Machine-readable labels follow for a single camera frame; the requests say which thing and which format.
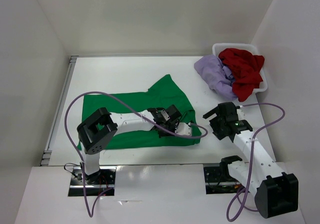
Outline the green t shirt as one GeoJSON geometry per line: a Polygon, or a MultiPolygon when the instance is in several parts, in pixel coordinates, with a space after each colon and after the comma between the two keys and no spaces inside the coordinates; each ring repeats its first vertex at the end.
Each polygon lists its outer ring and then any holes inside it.
{"type": "MultiPolygon", "coordinates": [[[[168,108],[175,105],[182,114],[184,123],[196,122],[196,112],[183,91],[175,84],[169,74],[162,77],[147,92],[114,94],[137,112],[147,108],[168,108]]],[[[104,95],[86,95],[83,98],[82,117],[84,121],[98,108],[105,107],[110,112],[128,113],[122,104],[104,95]]],[[[157,131],[134,131],[116,135],[107,145],[108,150],[133,149],[162,146],[192,146],[198,144],[199,139],[183,139],[174,136],[160,138],[157,131]]]]}

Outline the red t shirt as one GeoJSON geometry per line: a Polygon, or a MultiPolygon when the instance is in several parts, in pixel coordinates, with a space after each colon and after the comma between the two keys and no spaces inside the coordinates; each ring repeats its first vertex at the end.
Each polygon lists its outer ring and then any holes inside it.
{"type": "Polygon", "coordinates": [[[244,102],[258,89],[263,78],[260,71],[265,58],[262,55],[253,55],[249,51],[237,48],[226,48],[219,54],[219,59],[227,66],[235,81],[232,91],[239,102],[244,102]]]}

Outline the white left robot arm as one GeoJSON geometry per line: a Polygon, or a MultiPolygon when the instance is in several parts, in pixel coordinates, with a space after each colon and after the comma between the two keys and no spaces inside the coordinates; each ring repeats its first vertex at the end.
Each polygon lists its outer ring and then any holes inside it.
{"type": "Polygon", "coordinates": [[[81,177],[87,184],[96,183],[101,176],[100,152],[107,147],[112,138],[133,131],[156,130],[160,137],[170,136],[155,124],[177,133],[182,114],[171,105],[168,108],[149,108],[135,113],[112,113],[99,108],[82,121],[78,127],[78,137],[84,151],[84,170],[81,177]]]}

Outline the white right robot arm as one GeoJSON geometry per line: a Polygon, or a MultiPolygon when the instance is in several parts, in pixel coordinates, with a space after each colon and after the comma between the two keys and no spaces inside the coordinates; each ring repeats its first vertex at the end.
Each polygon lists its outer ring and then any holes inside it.
{"type": "Polygon", "coordinates": [[[298,210],[297,177],[287,174],[257,139],[266,126],[254,130],[245,119],[242,106],[232,102],[218,104],[203,118],[209,120],[213,134],[219,140],[228,137],[247,159],[244,162],[239,156],[229,156],[220,162],[220,177],[225,181],[235,179],[242,185],[233,197],[240,208],[233,218],[227,216],[229,222],[235,221],[246,209],[248,195],[254,198],[255,211],[265,219],[298,210]]]}

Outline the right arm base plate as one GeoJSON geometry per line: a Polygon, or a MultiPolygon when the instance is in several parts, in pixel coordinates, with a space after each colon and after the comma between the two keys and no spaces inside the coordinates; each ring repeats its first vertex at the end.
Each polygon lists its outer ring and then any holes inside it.
{"type": "Polygon", "coordinates": [[[234,194],[246,186],[231,177],[227,164],[203,164],[206,194],[234,194]]]}

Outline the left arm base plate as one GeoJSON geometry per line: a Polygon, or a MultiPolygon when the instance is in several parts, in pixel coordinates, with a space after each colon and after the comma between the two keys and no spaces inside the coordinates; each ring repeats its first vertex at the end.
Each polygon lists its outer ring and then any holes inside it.
{"type": "Polygon", "coordinates": [[[69,184],[69,197],[83,197],[83,182],[85,181],[86,195],[96,197],[100,193],[103,196],[113,196],[115,194],[116,167],[101,167],[94,174],[86,175],[83,179],[80,167],[74,167],[71,171],[69,184]]]}

